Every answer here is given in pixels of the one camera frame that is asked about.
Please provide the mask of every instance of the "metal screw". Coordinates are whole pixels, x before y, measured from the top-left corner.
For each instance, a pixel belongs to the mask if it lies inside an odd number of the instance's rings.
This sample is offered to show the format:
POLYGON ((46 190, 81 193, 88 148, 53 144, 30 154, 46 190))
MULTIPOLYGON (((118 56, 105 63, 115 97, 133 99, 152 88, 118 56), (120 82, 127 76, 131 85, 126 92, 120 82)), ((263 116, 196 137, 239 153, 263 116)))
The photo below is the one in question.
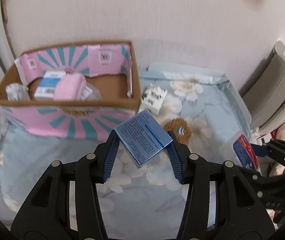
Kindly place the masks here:
POLYGON ((59 165, 60 165, 60 161, 53 161, 51 163, 51 166, 53 166, 53 167, 58 167, 59 165))
POLYGON ((231 161, 225 162, 225 165, 226 165, 228 168, 231 168, 232 166, 234 166, 234 164, 233 164, 231 161))
POLYGON ((87 154, 86 158, 89 160, 93 160, 96 157, 96 155, 94 153, 89 153, 87 154))
POLYGON ((198 160, 198 155, 197 154, 190 154, 189 155, 189 158, 191 159, 191 160, 198 160))

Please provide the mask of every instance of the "floral bedsheet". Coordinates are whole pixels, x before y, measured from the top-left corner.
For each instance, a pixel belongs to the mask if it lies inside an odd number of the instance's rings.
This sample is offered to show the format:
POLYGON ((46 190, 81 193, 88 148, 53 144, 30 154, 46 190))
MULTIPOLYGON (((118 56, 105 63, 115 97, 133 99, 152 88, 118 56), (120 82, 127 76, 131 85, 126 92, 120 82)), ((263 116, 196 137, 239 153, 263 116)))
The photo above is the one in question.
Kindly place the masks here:
MULTIPOLYGON (((222 163, 219 147, 239 130, 249 134, 242 110, 228 80, 203 83, 198 77, 157 71, 140 73, 141 89, 156 84, 168 90, 157 121, 164 125, 184 118, 193 134, 191 152, 222 163)), ((93 152, 98 141, 68 140, 29 134, 4 122, 0 136, 0 183, 4 200, 17 212, 44 170, 54 160, 73 162, 93 152)), ((108 181, 97 184, 100 208, 109 238, 171 239, 180 226, 188 185, 174 178, 169 158, 160 153, 137 169, 120 146, 108 181)), ((215 222, 215 185, 210 188, 208 226, 215 222)), ((71 227, 76 229, 74 183, 70 186, 71 227)))

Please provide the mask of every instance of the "barcode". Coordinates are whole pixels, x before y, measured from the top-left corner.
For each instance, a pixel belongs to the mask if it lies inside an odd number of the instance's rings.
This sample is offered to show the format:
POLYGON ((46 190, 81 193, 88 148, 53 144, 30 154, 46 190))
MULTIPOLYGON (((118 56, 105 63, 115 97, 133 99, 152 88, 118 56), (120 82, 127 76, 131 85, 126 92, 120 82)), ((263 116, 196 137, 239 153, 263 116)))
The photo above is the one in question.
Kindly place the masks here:
POLYGON ((55 93, 55 89, 53 88, 47 88, 45 91, 44 91, 45 94, 53 94, 55 93))

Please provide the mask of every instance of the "blue box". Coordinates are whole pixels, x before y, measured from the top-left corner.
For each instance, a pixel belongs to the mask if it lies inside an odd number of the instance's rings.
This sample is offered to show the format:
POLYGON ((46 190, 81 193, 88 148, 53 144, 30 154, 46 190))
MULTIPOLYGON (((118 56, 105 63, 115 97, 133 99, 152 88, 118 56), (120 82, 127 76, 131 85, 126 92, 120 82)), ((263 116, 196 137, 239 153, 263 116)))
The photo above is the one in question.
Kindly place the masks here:
POLYGON ((115 131, 137 168, 173 141, 148 110, 117 125, 115 131))

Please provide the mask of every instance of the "pink and teal sunburst pattern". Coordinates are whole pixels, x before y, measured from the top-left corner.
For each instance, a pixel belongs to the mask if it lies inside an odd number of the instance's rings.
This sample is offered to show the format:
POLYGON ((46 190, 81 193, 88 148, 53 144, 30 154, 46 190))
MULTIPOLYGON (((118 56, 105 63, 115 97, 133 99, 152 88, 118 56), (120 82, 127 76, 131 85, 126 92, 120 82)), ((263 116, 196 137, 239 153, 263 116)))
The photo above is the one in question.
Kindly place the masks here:
POLYGON ((79 72, 85 76, 125 74, 131 94, 131 56, 128 44, 83 45, 39 50, 20 57, 27 83, 48 70, 79 72))
POLYGON ((111 130, 134 111, 105 107, 0 107, 12 123, 31 134, 106 141, 111 130))

